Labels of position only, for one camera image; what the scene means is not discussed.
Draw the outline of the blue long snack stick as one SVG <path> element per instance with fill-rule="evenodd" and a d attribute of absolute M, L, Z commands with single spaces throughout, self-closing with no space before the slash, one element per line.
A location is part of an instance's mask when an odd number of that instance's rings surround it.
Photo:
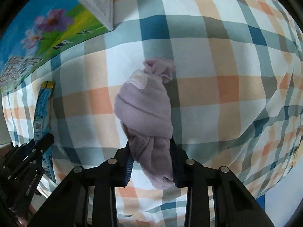
<path fill-rule="evenodd" d="M 41 83 L 33 121 L 35 143 L 39 142 L 46 134 L 50 133 L 50 101 L 54 86 L 55 82 L 51 81 Z M 56 183 L 51 147 L 44 150 L 42 153 L 42 167 L 46 176 Z"/>

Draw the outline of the purple knotted towel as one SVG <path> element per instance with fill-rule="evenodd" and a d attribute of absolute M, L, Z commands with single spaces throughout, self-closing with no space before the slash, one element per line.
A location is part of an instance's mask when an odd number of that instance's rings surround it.
<path fill-rule="evenodd" d="M 157 189 L 173 182 L 170 139 L 173 136 L 171 104 L 165 84 L 173 78 L 175 64 L 165 58 L 144 61 L 115 97 L 114 112 L 128 139 L 131 156 Z"/>

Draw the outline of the plaid checkered tablecloth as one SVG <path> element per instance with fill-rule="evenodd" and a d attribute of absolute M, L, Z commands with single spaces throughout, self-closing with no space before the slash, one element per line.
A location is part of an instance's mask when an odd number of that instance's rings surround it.
<path fill-rule="evenodd" d="M 51 128 L 57 182 L 92 168 L 126 144 L 115 96 L 143 61 L 175 62 L 165 87 L 173 137 L 204 166 L 229 167 L 254 196 L 291 168 L 302 133 L 302 32 L 277 0 L 114 0 L 115 29 L 71 2 L 68 41 L 57 56 L 5 94 L 14 144 L 33 136 L 42 82 L 55 82 Z"/>

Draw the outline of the cardboard milk box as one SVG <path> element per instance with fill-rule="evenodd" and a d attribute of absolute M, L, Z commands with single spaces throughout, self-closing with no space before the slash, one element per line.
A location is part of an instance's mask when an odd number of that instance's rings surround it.
<path fill-rule="evenodd" d="M 1 93 L 61 52 L 113 30 L 113 0 L 30 0 L 1 38 Z"/>

